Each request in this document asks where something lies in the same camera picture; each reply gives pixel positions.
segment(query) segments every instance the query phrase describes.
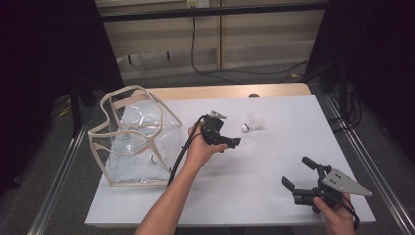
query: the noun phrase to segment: white tabletop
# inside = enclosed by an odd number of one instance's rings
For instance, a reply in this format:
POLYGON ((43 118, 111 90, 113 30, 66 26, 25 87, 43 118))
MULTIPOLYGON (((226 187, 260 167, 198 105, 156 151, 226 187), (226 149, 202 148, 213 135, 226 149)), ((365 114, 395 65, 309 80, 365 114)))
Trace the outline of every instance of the white tabletop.
MULTIPOLYGON (((354 179, 343 152, 314 96, 228 98, 165 101, 187 128, 216 110, 228 116, 221 134, 241 137, 240 146, 216 154, 198 174, 179 226, 305 225, 323 221, 309 206, 298 206, 281 184, 289 178, 297 188, 317 186, 317 172, 301 162, 337 167, 354 179), (262 114, 263 130, 243 133, 250 112, 262 114)), ((103 177, 85 220, 99 227, 136 226, 164 187, 110 187, 103 177)), ((366 200, 352 195, 362 222, 375 221, 366 200)))

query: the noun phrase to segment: metal bracket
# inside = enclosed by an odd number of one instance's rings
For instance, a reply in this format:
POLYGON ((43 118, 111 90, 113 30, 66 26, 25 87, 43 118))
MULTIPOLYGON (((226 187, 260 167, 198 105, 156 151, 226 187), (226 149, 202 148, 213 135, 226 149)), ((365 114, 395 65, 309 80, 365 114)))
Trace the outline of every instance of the metal bracket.
POLYGON ((334 168, 327 174, 323 179, 323 184, 343 193, 358 194, 368 197, 372 196, 372 192, 352 180, 337 168, 334 168))

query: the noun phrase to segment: clear plastic bag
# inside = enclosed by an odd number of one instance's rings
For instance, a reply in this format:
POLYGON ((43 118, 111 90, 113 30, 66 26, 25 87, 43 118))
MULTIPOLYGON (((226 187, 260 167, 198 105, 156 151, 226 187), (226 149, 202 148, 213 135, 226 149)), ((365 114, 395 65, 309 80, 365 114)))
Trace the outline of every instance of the clear plastic bag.
POLYGON ((180 152, 177 116, 140 86, 107 94, 100 105, 106 121, 88 135, 109 184, 166 185, 180 152))

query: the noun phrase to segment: metal rail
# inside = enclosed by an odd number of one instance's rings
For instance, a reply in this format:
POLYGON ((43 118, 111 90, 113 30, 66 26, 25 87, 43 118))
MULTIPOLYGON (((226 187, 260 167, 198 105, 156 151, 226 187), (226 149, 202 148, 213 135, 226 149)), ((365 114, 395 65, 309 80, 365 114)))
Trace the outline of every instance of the metal rail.
POLYGON ((243 14, 279 13, 279 12, 303 12, 325 10, 331 4, 329 1, 295 4, 274 4, 264 6, 242 6, 242 7, 216 7, 198 9, 179 9, 168 11, 102 14, 97 17, 53 17, 53 21, 88 21, 88 22, 128 22, 157 19, 193 18, 210 16, 229 16, 243 14))

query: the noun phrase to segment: black cable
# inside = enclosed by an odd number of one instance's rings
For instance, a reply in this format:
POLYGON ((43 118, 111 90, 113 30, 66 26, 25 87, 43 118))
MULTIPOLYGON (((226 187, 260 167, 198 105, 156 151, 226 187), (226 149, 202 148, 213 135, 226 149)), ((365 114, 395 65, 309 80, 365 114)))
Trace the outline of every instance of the black cable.
POLYGON ((354 121, 355 121, 355 118, 354 118, 353 121, 351 121, 350 123, 348 123, 345 127, 341 127, 339 129, 333 130, 333 133, 336 133, 336 132, 339 132, 339 131, 349 130, 349 129, 355 128, 356 126, 358 126, 360 124, 360 122, 362 120, 362 108, 361 108, 361 103, 360 103, 359 97, 356 96, 356 99, 357 99, 357 107, 359 109, 359 115, 358 115, 357 122, 354 123, 354 121))
POLYGON ((199 119, 195 122, 195 125, 193 126, 193 129, 192 129, 192 131, 191 131, 191 133, 190 133, 190 135, 189 135, 189 138, 187 138, 186 143, 185 143, 185 144, 184 144, 184 146, 182 147, 182 150, 181 150, 181 152, 180 152, 179 156, 177 157, 176 162, 174 163, 174 167, 173 167, 173 169, 171 170, 171 174, 170 174, 170 177, 169 177, 169 179, 168 179, 167 187, 171 184, 171 182, 173 182, 174 176, 176 175, 176 171, 177 171, 177 169, 179 168, 180 162, 181 162, 181 161, 182 161, 182 159, 183 159, 184 153, 186 153, 186 151, 187 151, 187 149, 189 148, 190 144, 192 143, 193 139, 194 139, 196 136, 198 136, 198 135, 199 135, 199 134, 197 134, 197 135, 193 136, 193 134, 194 134, 194 133, 195 133, 195 131, 196 131, 196 128, 198 127, 198 125, 199 125, 199 123, 201 122, 201 120, 202 120, 203 118, 206 118, 206 117, 207 117, 207 116, 201 116, 201 117, 199 117, 199 119))
POLYGON ((351 203, 351 201, 345 197, 345 195, 343 195, 343 198, 346 199, 348 201, 348 203, 350 204, 351 208, 349 208, 348 206, 346 206, 346 204, 344 204, 342 201, 339 201, 337 198, 333 197, 330 194, 327 194, 333 201, 335 201, 336 203, 338 203, 340 206, 342 206, 344 209, 346 209, 346 211, 348 211, 349 213, 351 213, 351 215, 354 216, 354 222, 353 222, 353 227, 354 227, 354 231, 357 230, 357 228, 359 227, 360 224, 360 218, 359 216, 357 216, 356 211, 354 210, 354 206, 351 203))
POLYGON ((287 76, 283 80, 277 82, 277 83, 282 83, 282 82, 286 81, 289 78, 289 75, 290 75, 291 70, 293 70, 294 68, 296 68, 296 67, 298 67, 300 65, 303 65, 303 64, 305 64, 305 63, 308 62, 308 60, 302 61, 300 63, 297 63, 297 64, 291 66, 290 68, 288 68, 286 70, 279 70, 279 71, 272 71, 272 72, 258 72, 258 71, 248 71, 248 70, 210 70, 210 71, 200 71, 200 70, 198 70, 196 68, 195 62, 194 62, 195 31, 196 31, 196 23, 195 23, 195 18, 193 18, 192 49, 191 49, 191 53, 190 53, 190 62, 192 64, 193 70, 196 73, 200 74, 200 75, 211 76, 211 77, 219 78, 219 79, 222 79, 222 80, 225 80, 225 81, 228 81, 230 83, 237 84, 237 85, 243 85, 242 83, 229 80, 229 79, 224 78, 222 76, 213 75, 213 73, 223 72, 223 71, 229 71, 229 72, 241 72, 241 73, 257 74, 257 75, 273 75, 273 74, 283 73, 283 72, 286 72, 287 71, 288 72, 287 76))

